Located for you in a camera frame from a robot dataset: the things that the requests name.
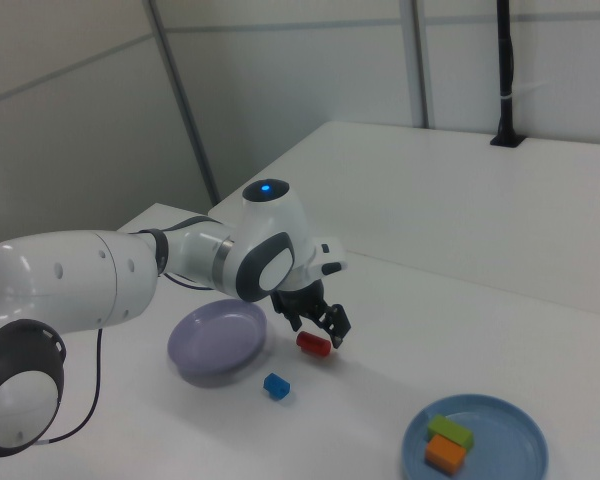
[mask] blue plate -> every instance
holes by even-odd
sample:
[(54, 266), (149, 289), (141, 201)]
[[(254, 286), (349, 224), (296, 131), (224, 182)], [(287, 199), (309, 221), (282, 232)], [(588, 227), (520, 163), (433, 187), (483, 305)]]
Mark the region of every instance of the blue plate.
[(402, 442), (402, 464), (409, 480), (448, 480), (424, 460), (427, 425), (440, 414), (473, 432), (474, 446), (454, 480), (542, 480), (547, 442), (536, 423), (518, 407), (486, 395), (443, 398), (411, 421)]

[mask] white table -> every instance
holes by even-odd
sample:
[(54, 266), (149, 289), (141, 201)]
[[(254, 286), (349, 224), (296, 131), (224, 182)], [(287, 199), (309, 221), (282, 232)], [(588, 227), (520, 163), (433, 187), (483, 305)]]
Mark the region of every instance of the white table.
[[(327, 169), (330, 159), (322, 158)], [(265, 175), (291, 180), (316, 228), (332, 227), (317, 234), (350, 228), (344, 210), (325, 222), (329, 204), (303, 195), (320, 190), (307, 182), (322, 180), (290, 178), (280, 165)], [(234, 201), (212, 213), (235, 219)], [(155, 205), (125, 230), (187, 216)], [(359, 247), (365, 226), (380, 220), (355, 221), (363, 238), (343, 241)], [(387, 252), (398, 243), (408, 250), (396, 228), (386, 233)], [(0, 480), (401, 479), (411, 419), (441, 397), (468, 392), (508, 400), (537, 421), (549, 446), (548, 480), (600, 478), (600, 315), (374, 258), (371, 247), (351, 253), (350, 268), (325, 280), (326, 300), (342, 303), (353, 324), (336, 354), (326, 361), (302, 354), (288, 322), (263, 301), (265, 350), (217, 388), (174, 373), (166, 343), (188, 312), (226, 297), (160, 279), (141, 317), (105, 331), (101, 399), (88, 426), (59, 444), (0, 459)], [(65, 398), (49, 436), (79, 423), (93, 394), (95, 333), (65, 340)], [(291, 383), (281, 402), (262, 390), (270, 372)]]

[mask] red block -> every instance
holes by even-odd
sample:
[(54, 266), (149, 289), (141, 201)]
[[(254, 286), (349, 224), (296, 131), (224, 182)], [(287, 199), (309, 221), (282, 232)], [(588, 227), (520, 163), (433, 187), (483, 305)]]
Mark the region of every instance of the red block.
[(316, 337), (307, 332), (300, 332), (296, 338), (298, 345), (304, 353), (315, 353), (320, 357), (326, 357), (331, 351), (331, 342), (324, 338)]

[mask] black cable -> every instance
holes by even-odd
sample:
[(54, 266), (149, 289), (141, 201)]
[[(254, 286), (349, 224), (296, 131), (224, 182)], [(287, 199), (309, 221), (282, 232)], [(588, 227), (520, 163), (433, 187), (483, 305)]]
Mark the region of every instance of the black cable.
[(190, 288), (191, 290), (213, 290), (213, 288), (209, 288), (209, 287), (196, 287), (195, 285), (187, 285), (186, 283), (181, 282), (180, 280), (176, 280), (175, 278), (173, 278), (171, 275), (169, 275), (168, 273), (164, 274), (165, 277), (167, 277), (169, 280), (171, 280), (173, 283), (180, 285), (181, 287), (184, 288)]
[(102, 329), (98, 330), (98, 340), (96, 347), (96, 393), (93, 396), (93, 403), (91, 404), (91, 410), (87, 414), (86, 418), (82, 421), (80, 425), (71, 430), (69, 433), (65, 433), (64, 435), (60, 435), (59, 437), (51, 438), (49, 440), (38, 440), (36, 442), (37, 445), (46, 445), (48, 443), (57, 443), (65, 438), (69, 438), (72, 435), (75, 435), (82, 427), (84, 427), (87, 422), (91, 419), (93, 412), (96, 411), (96, 405), (98, 405), (98, 397), (100, 396), (100, 374), (101, 374), (101, 358), (102, 358)]

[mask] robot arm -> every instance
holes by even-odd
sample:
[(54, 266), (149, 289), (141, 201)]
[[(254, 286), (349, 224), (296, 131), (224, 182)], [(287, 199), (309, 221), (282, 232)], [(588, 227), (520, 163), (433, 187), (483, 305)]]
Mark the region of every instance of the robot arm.
[(166, 230), (59, 232), (0, 244), (0, 456), (40, 438), (57, 413), (60, 334), (140, 315), (158, 276), (183, 275), (245, 301), (271, 296), (294, 330), (306, 317), (337, 348), (350, 329), (321, 278), (346, 268), (337, 239), (309, 236), (302, 205), (279, 180), (243, 192), (235, 227), (197, 216)]

